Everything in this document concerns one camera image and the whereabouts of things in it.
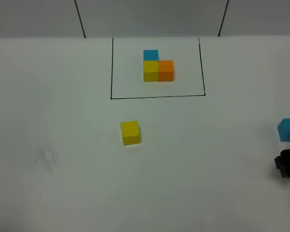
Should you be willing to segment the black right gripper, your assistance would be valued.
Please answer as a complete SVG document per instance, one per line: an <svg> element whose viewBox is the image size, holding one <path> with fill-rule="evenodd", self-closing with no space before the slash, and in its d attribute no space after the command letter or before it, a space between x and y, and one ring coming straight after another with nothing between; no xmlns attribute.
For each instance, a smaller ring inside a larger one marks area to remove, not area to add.
<svg viewBox="0 0 290 232"><path fill-rule="evenodd" d="M290 149L285 149L280 152L280 155L275 158L276 168L280 170L283 178L290 178Z"/></svg>

